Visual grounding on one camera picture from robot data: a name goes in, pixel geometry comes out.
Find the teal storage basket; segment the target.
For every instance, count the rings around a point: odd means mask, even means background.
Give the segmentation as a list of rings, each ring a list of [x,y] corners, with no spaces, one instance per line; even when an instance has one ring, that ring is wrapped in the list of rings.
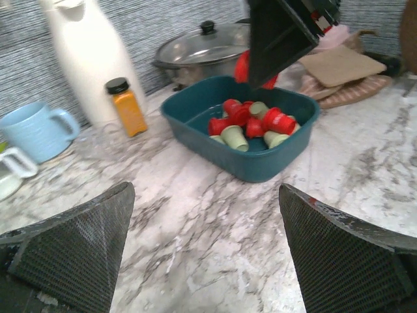
[[[220,118],[222,104],[230,99],[264,102],[292,115],[300,129],[282,144],[269,149],[261,138],[249,140],[247,152],[237,151],[209,137],[211,118]],[[281,88],[254,90],[237,83],[230,76],[216,76],[200,81],[165,100],[161,107],[174,137],[236,178],[250,182],[265,182],[284,170],[308,146],[314,122],[320,114],[318,103],[306,95]]]

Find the red capsule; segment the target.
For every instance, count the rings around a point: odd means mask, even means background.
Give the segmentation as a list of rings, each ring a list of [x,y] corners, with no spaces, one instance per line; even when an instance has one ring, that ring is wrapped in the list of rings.
[[[262,126],[262,122],[259,119],[250,117],[246,123],[245,136],[249,139],[263,137],[265,131]]]
[[[220,136],[222,131],[231,126],[233,122],[229,118],[211,118],[208,122],[209,136]]]
[[[261,120],[264,131],[273,131],[279,134],[291,135],[296,126],[296,121],[285,115],[279,108],[269,109]]]
[[[240,115],[240,110],[242,109],[242,104],[235,99],[228,99],[223,103],[223,112],[227,115],[228,118],[237,122]]]

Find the red capsule cluster four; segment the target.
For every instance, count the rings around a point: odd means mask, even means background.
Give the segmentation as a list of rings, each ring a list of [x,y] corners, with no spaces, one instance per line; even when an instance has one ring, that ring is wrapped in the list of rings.
[[[240,110],[240,115],[239,115],[239,119],[237,122],[233,121],[232,122],[234,125],[240,126],[240,127],[244,127],[246,125],[246,123],[248,122],[249,118],[251,117],[250,111],[249,111],[249,107],[242,105],[242,109]]]

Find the green capsule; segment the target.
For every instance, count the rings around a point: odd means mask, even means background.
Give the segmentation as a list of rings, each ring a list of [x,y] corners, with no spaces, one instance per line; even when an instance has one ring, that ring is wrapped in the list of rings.
[[[242,152],[247,152],[249,150],[249,144],[243,135],[243,130],[240,126],[228,126],[222,130],[220,136],[225,144],[232,149]]]
[[[277,147],[281,143],[283,143],[286,139],[288,139],[290,135],[287,134],[280,134],[273,131],[266,131],[263,135],[263,139],[269,149]]]
[[[225,145],[224,140],[223,140],[223,139],[222,139],[222,137],[221,137],[221,136],[219,136],[219,135],[210,136],[210,138],[211,138],[212,140],[215,140],[215,141],[216,141],[216,142],[218,142],[218,143],[221,143],[221,144]]]
[[[270,108],[264,102],[254,102],[250,105],[249,111],[252,117],[262,121]]]

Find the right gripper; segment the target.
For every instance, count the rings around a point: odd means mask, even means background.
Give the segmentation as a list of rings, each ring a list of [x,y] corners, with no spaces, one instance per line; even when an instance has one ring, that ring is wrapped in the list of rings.
[[[340,22],[341,1],[248,1],[250,60],[248,84],[260,88],[312,51]]]

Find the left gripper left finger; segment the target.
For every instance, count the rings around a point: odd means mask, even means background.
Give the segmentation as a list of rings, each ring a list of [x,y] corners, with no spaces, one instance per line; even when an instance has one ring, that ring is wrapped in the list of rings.
[[[123,182],[1,234],[1,311],[109,312],[134,200]]]

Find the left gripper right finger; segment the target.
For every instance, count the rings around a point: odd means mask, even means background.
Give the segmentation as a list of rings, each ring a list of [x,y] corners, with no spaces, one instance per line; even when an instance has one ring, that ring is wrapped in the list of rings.
[[[416,311],[416,238],[288,184],[279,204],[307,312]]]

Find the red capsule top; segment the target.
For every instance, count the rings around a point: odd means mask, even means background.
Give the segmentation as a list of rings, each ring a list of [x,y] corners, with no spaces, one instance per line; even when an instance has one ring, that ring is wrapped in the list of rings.
[[[285,115],[279,108],[269,109],[261,120],[264,131],[273,131],[279,134],[291,135],[296,126],[296,121]]]

